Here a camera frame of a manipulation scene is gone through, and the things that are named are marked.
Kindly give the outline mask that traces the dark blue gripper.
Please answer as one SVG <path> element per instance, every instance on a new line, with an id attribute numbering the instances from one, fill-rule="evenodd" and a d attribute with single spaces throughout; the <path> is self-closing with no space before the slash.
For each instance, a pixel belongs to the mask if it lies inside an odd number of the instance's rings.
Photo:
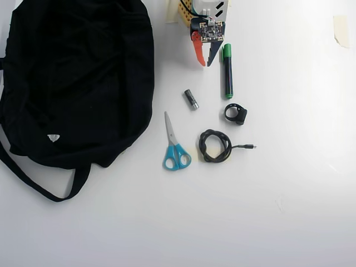
<path id="1" fill-rule="evenodd" d="M 202 43 L 211 43 L 207 66 L 210 67 L 225 37 L 225 22 L 212 18 L 192 18 L 190 23 L 191 40 L 198 62 L 205 67 Z"/>

